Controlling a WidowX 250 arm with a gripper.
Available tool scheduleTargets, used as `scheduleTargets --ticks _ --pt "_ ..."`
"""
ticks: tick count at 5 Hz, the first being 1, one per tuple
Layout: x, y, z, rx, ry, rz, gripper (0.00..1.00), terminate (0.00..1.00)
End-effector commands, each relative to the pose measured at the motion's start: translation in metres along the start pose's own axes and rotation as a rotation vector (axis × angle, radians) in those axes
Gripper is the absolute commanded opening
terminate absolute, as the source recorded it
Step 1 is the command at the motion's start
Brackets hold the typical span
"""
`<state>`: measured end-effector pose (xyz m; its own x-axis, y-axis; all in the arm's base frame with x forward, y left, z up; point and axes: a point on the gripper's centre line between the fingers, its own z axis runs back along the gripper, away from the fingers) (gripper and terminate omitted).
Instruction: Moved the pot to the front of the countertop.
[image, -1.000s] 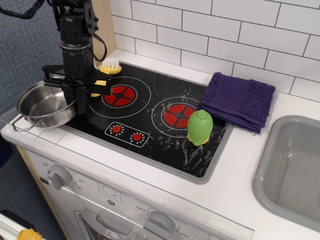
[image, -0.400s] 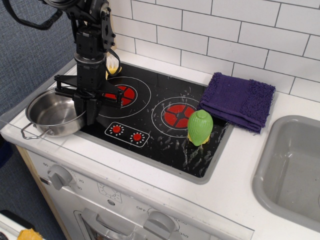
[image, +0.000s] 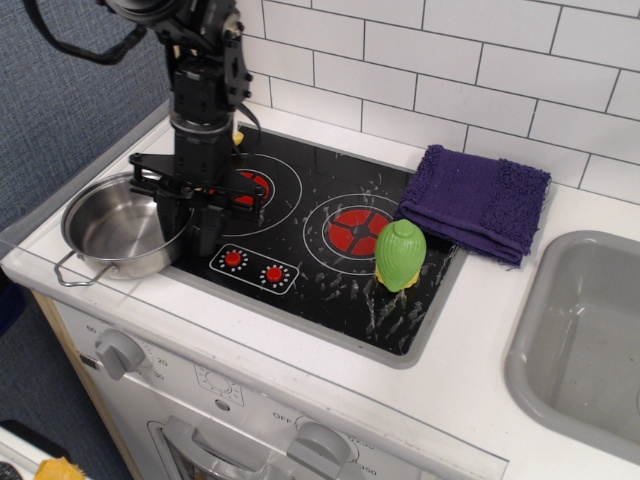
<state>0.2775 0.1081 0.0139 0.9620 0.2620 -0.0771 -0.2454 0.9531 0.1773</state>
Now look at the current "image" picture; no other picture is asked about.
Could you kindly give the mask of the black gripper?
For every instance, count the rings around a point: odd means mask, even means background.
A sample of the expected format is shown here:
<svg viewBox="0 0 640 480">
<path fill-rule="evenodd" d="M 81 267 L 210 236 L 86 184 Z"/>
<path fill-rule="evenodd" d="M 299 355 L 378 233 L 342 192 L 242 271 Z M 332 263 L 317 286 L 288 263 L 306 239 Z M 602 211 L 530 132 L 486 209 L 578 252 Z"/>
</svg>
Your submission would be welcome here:
<svg viewBox="0 0 640 480">
<path fill-rule="evenodd" d="M 213 253 L 223 226 L 223 211 L 239 211 L 255 217 L 266 188 L 240 173 L 234 164 L 234 121 L 218 127 L 171 121 L 172 154 L 141 154 L 129 157 L 134 167 L 131 189 L 156 203 L 162 238 L 177 238 L 194 212 L 192 252 L 204 257 Z"/>
</svg>

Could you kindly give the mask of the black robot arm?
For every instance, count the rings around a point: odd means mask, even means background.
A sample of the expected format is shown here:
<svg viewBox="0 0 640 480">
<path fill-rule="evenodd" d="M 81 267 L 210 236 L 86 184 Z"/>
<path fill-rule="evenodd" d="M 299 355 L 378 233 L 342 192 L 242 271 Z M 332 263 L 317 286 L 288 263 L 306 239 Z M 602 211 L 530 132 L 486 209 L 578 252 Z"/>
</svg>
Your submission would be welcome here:
<svg viewBox="0 0 640 480">
<path fill-rule="evenodd" d="M 172 92 L 170 155 L 133 154 L 134 191 L 153 198 L 162 231 L 183 231 L 193 254 L 213 254 L 230 219 L 258 219 L 264 187 L 239 173 L 234 114 L 252 76 L 233 1 L 110 1 L 116 14 L 157 34 Z"/>
</svg>

